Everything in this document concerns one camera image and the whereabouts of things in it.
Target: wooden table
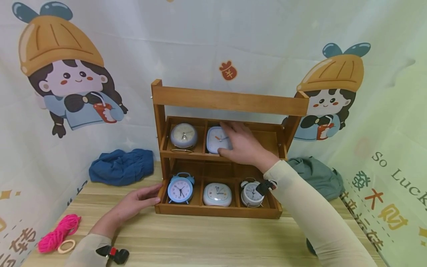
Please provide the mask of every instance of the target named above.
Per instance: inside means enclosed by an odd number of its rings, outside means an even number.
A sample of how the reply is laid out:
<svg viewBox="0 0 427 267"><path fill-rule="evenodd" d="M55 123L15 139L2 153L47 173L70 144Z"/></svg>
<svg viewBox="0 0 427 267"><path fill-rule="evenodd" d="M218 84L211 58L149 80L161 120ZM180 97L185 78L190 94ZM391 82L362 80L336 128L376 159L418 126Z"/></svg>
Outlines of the wooden table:
<svg viewBox="0 0 427 267"><path fill-rule="evenodd" d="M69 238L79 242L129 191L161 179L160 164L156 163L154 175L131 186L89 182L60 218L73 213L82 216L77 233ZM378 266L386 266L342 201L336 199L331 204ZM130 220L114 244L130 251L126 267L320 266L317 257L308 252L303 232L286 211L279 220L268 220L162 215L151 207ZM68 255L41 255L34 250L23 267L60 267Z"/></svg>

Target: yellow knit hat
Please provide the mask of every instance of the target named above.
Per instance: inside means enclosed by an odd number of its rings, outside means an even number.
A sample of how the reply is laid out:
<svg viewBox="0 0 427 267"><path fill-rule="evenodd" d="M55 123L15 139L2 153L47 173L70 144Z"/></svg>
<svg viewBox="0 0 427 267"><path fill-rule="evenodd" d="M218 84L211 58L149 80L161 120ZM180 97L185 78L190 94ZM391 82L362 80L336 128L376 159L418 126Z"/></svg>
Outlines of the yellow knit hat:
<svg viewBox="0 0 427 267"><path fill-rule="evenodd" d="M356 92L363 81L363 61L360 56L343 54L319 62L297 86L297 91L345 89Z"/></svg>
<svg viewBox="0 0 427 267"><path fill-rule="evenodd" d="M104 67L92 41L71 22L56 16L38 16L28 23L19 40L21 71L30 76L42 67L65 59Z"/></svg>

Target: hand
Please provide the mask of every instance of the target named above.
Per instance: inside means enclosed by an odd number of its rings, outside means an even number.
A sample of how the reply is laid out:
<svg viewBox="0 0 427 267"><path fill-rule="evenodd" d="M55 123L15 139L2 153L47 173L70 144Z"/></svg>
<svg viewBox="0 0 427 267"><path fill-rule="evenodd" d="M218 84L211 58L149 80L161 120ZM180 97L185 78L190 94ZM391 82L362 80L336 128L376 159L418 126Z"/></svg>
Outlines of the hand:
<svg viewBox="0 0 427 267"><path fill-rule="evenodd" d="M143 208L160 202L157 194L161 187L162 184L157 184L130 192L119 204L99 219L89 234L103 235L113 239L117 228L124 222L137 215Z"/></svg>
<svg viewBox="0 0 427 267"><path fill-rule="evenodd" d="M104 114L105 118L106 118L108 121L115 121L115 119L113 118L113 116L111 116L110 110L109 110L108 108L105 108L105 109L104 109L103 114Z"/></svg>
<svg viewBox="0 0 427 267"><path fill-rule="evenodd" d="M321 133L320 133L320 138L322 138L322 139L326 139L326 138L328 138L327 136L326 136L326 133L328 132L328 130L329 130L330 128L326 128L326 129L324 129Z"/></svg>
<svg viewBox="0 0 427 267"><path fill-rule="evenodd" d="M221 123L230 138L232 150L218 149L218 153L238 164L254 165L262 173L268 171L280 159L267 151L242 122Z"/></svg>
<svg viewBox="0 0 427 267"><path fill-rule="evenodd" d="M156 184L150 187L143 187L127 194L114 208L109 212L119 220L119 224L126 222L142 209L156 205L160 202L157 194L162 184Z"/></svg>

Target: cartoon girl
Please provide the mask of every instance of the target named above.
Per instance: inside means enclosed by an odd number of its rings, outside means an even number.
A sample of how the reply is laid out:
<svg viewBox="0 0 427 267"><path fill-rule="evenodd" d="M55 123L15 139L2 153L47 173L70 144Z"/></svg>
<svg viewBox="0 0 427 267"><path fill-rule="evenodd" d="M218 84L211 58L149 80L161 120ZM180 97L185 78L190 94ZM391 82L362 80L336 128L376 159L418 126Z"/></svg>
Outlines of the cartoon girl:
<svg viewBox="0 0 427 267"><path fill-rule="evenodd" d="M325 140L345 127L348 110L363 81L361 57L370 48L368 43L356 44L344 53L333 43L323 48L327 59L314 66L297 86L297 91L310 98L307 116L301 119L295 139Z"/></svg>
<svg viewBox="0 0 427 267"><path fill-rule="evenodd" d="M19 40L21 71L41 108L50 111L52 135L65 135L64 119L71 130L123 119L128 109L94 44L69 22L73 14L68 6L49 2L37 14L16 2L12 11L28 23Z"/></svg>

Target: white alarm clock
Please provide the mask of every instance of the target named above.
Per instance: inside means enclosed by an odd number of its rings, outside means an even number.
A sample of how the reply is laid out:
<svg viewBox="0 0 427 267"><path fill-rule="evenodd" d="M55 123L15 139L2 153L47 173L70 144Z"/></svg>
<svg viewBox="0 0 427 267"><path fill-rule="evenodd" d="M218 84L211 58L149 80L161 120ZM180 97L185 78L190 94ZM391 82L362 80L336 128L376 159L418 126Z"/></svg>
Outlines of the white alarm clock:
<svg viewBox="0 0 427 267"><path fill-rule="evenodd" d="M248 207L248 208L257 208L262 205L262 202L264 200L264 196L262 196L258 191L256 190L257 186L260 184L260 182L248 182L243 181L240 184L240 187L242 188L242 193L240 194L240 199L242 200L242 203Z"/></svg>
<svg viewBox="0 0 427 267"><path fill-rule="evenodd" d="M206 148L209 153L218 154L219 148L233 149L230 138L220 126L211 127L206 136Z"/></svg>
<svg viewBox="0 0 427 267"><path fill-rule="evenodd" d="M188 123L178 124L170 133L170 141L179 148L192 148L197 144L197 130Z"/></svg>
<svg viewBox="0 0 427 267"><path fill-rule="evenodd" d="M211 183L203 190L203 203L206 206L228 207L231 199L231 189L225 184Z"/></svg>

